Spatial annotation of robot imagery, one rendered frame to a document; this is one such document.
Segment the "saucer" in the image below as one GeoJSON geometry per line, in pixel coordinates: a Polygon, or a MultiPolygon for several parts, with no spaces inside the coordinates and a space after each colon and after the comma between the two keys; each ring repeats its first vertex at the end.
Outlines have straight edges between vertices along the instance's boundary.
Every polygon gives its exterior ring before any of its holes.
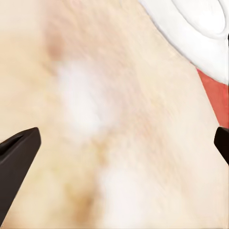
{"type": "Polygon", "coordinates": [[[229,0],[138,0],[184,58],[229,85],[229,0]]]}

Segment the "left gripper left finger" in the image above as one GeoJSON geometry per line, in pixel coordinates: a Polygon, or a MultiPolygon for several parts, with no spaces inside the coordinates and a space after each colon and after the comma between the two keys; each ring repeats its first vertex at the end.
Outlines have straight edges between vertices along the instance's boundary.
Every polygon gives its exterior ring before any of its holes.
{"type": "Polygon", "coordinates": [[[20,131],[0,143],[0,227],[41,144],[38,127],[20,131]]]}

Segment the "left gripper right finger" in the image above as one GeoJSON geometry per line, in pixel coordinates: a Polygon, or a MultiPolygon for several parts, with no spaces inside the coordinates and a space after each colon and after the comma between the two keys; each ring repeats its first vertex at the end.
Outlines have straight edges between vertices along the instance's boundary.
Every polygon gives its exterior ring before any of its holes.
{"type": "Polygon", "coordinates": [[[218,151],[222,154],[224,159],[229,165],[229,129],[224,127],[218,127],[215,138],[214,145],[218,151]]]}

